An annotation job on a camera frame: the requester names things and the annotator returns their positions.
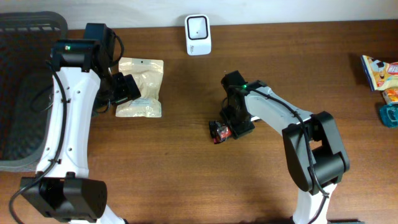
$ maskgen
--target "table surface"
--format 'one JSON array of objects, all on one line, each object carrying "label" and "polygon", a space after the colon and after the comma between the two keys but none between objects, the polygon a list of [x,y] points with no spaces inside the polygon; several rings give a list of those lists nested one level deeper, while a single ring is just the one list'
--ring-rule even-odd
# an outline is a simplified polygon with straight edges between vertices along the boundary
[{"label": "table surface", "polygon": [[[90,178],[108,186],[108,205],[131,223],[238,223],[290,217],[297,187],[282,138],[266,123],[250,135],[214,145],[209,120],[226,96],[220,81],[239,70],[304,110],[336,119],[351,169],[333,193],[328,219],[396,223],[398,129],[382,125],[360,56],[398,61],[398,21],[212,26],[211,54],[186,53],[183,27],[116,29],[125,57],[164,61],[162,118],[93,118]],[[82,30],[70,32],[81,38]],[[0,223],[20,177],[0,172]],[[56,223],[24,199],[28,223]]]}]

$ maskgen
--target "white background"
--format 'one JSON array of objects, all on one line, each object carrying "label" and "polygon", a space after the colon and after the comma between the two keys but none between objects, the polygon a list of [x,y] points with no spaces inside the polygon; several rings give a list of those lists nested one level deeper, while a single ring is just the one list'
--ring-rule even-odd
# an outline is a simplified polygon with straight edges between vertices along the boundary
[{"label": "white background", "polygon": [[398,0],[0,0],[1,12],[55,11],[69,29],[183,26],[189,14],[211,25],[397,19]]}]

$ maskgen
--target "transparent plastic bag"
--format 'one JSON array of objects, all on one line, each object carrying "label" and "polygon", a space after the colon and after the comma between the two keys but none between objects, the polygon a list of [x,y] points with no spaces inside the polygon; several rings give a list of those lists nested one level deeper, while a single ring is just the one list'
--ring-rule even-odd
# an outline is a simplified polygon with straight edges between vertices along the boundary
[{"label": "transparent plastic bag", "polygon": [[119,71],[131,74],[137,83],[141,97],[125,102],[116,108],[117,117],[162,117],[162,105],[158,101],[163,79],[163,61],[138,58],[121,58]]}]

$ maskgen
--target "gray plastic basket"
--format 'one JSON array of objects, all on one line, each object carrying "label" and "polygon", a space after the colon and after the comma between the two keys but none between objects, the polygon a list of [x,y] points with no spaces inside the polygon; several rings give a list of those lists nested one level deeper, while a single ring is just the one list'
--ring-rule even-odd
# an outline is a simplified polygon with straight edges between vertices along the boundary
[{"label": "gray plastic basket", "polygon": [[50,111],[52,74],[45,66],[51,47],[67,37],[66,20],[55,12],[0,14],[0,171],[33,171],[41,158]]}]

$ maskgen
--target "wooden table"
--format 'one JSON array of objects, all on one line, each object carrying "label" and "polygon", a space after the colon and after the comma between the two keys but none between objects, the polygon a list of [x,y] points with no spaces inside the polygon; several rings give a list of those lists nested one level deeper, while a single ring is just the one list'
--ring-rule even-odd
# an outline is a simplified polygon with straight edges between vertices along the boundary
[{"label": "wooden table", "polygon": [[[397,21],[213,26],[213,50],[199,57],[187,55],[183,27],[116,33],[125,57],[164,60],[162,118],[116,118],[113,110],[91,122],[90,178],[106,182],[119,216],[131,223],[238,223],[293,214],[297,187],[272,128],[256,123],[240,140],[210,139],[208,122],[220,119],[226,96],[220,81],[239,70],[293,105],[335,117],[351,170],[332,196],[329,219],[397,223],[398,129],[380,122],[384,100],[370,92],[360,61],[362,54],[398,61]],[[7,203],[23,175],[0,173],[0,223],[11,223]],[[28,223],[56,223],[24,199],[16,209]]]}]

